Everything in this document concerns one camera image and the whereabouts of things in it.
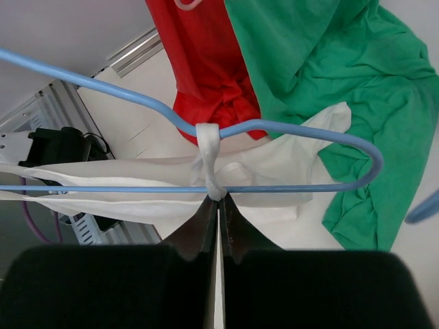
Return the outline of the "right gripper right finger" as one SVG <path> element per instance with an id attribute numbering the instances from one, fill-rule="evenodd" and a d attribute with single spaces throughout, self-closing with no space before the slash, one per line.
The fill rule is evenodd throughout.
<path id="1" fill-rule="evenodd" d="M 219 203 L 226 328 L 431 328 L 412 275 L 394 254 L 293 251 Z"/>

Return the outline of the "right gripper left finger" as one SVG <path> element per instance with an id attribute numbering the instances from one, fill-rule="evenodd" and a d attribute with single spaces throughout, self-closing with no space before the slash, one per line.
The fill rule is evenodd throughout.
<path id="1" fill-rule="evenodd" d="M 24 251 L 1 288 L 2 328 L 212 328 L 217 202 L 155 245 Z"/>

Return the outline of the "white tank top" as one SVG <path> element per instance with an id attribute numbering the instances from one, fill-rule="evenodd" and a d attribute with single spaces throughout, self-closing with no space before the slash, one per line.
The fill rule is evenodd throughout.
<path id="1" fill-rule="evenodd" d="M 206 197 L 205 192 L 160 193 L 159 188 L 204 188 L 215 185 L 209 195 L 222 196 L 226 186 L 280 186 L 329 184 L 321 164 L 331 143 L 313 138 L 280 136 L 251 149 L 220 154 L 211 125 L 203 125 L 201 148 L 196 157 L 137 158 L 49 164 L 21 168 L 4 164 L 1 170 L 27 178 L 49 180 L 69 186 L 68 193 L 33 196 L 4 191 L 4 202 L 39 204 L 64 215 L 86 212 L 135 223 L 152 224 L 162 237 L 186 222 Z"/>

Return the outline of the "blue hanger with black top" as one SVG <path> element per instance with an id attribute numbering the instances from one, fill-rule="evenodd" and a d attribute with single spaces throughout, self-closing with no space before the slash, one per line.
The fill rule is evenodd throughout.
<path id="1" fill-rule="evenodd" d="M 427 199 L 422 201 L 406 216 L 405 222 L 408 224 L 420 223 L 438 213 L 439 209 L 439 190 L 431 194 Z"/>

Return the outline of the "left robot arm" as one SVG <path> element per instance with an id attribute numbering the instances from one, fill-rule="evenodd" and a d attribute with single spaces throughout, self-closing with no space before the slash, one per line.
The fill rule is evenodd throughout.
<path id="1" fill-rule="evenodd" d="M 1 133 L 2 164 L 39 167 L 109 159 L 109 144 L 101 136 L 74 127 Z"/>

